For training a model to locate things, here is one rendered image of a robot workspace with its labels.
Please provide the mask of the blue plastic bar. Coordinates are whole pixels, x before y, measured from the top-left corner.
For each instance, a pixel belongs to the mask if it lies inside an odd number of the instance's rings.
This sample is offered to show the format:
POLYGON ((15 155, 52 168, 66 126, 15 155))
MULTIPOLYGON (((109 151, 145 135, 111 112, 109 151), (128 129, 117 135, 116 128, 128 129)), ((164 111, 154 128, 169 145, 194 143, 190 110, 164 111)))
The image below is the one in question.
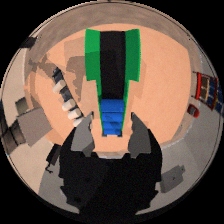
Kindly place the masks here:
POLYGON ((124 100, 122 99, 102 99, 101 112, 123 112, 124 100))
POLYGON ((121 129, 121 122, 103 122, 104 129, 121 129))
POLYGON ((102 121, 122 122, 122 112, 102 112, 102 121))
POLYGON ((104 129, 104 135, 120 135, 120 129, 104 129))

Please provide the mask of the white plastic bar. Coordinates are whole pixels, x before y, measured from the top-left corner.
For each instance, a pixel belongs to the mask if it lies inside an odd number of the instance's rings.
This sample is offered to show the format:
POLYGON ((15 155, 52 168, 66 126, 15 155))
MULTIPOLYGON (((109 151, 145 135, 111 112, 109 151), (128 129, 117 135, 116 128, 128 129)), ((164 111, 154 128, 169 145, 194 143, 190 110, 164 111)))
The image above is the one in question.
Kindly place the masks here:
POLYGON ((81 122, 81 120, 83 120, 83 119, 84 119, 84 117, 79 118, 79 119, 77 119, 77 120, 74 120, 74 121, 73 121, 73 125, 76 127, 76 126, 81 122))
POLYGON ((72 107, 75 106, 75 101, 73 99, 70 99, 68 100, 67 102, 65 102, 63 105, 62 105, 62 109, 64 111, 67 111, 69 109, 71 109, 72 107))
POLYGON ((58 93, 63 87, 65 87, 66 83, 64 80, 60 80, 54 87, 53 92, 58 93))
POLYGON ((67 116, 70 120, 74 119, 76 117, 79 117, 80 115, 81 115, 81 111, 78 108, 74 109, 73 111, 71 111, 67 114, 67 116))

